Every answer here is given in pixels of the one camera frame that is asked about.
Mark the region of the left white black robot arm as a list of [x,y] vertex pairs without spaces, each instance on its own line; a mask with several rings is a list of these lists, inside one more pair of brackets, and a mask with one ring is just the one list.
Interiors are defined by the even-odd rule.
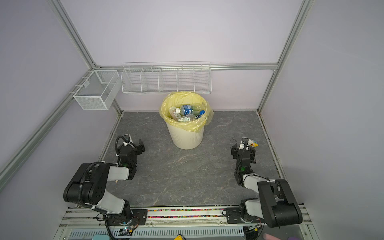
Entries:
[[138,156],[145,151],[142,140],[135,144],[129,134],[118,136],[115,141],[117,162],[81,164],[64,190],[64,201],[102,214],[109,225],[130,225],[135,216],[129,201],[109,193],[107,183],[131,181],[137,172]]

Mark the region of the white bottle red cap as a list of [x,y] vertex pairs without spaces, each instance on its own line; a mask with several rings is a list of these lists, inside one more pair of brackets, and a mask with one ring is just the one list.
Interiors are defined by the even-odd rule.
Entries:
[[175,106],[172,106],[169,108],[169,113],[171,115],[171,117],[176,121],[178,122],[179,119],[182,117],[181,113],[180,113],[181,109],[180,108],[177,108]]

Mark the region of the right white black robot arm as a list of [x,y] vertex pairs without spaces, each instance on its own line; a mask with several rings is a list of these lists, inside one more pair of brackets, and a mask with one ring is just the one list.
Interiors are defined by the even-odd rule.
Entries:
[[231,155],[236,160],[234,176],[237,184],[258,194],[257,198],[244,199],[239,205],[240,219],[251,223],[261,220],[268,227],[301,224],[303,214],[288,181],[270,179],[254,172],[255,149],[245,144],[233,145]]

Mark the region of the clear bottle green collar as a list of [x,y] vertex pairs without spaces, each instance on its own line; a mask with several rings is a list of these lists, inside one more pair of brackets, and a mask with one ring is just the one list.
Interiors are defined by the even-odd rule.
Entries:
[[194,120],[196,120],[196,116],[194,114],[189,114],[189,115],[181,116],[180,118],[178,118],[178,122],[181,122],[181,123],[191,122]]

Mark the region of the clear bottle blue label white cap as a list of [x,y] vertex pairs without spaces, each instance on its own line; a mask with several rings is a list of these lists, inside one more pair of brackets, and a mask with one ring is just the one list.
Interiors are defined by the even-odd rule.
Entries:
[[176,114],[180,116],[187,116],[193,113],[192,105],[182,105],[180,108],[176,108]]

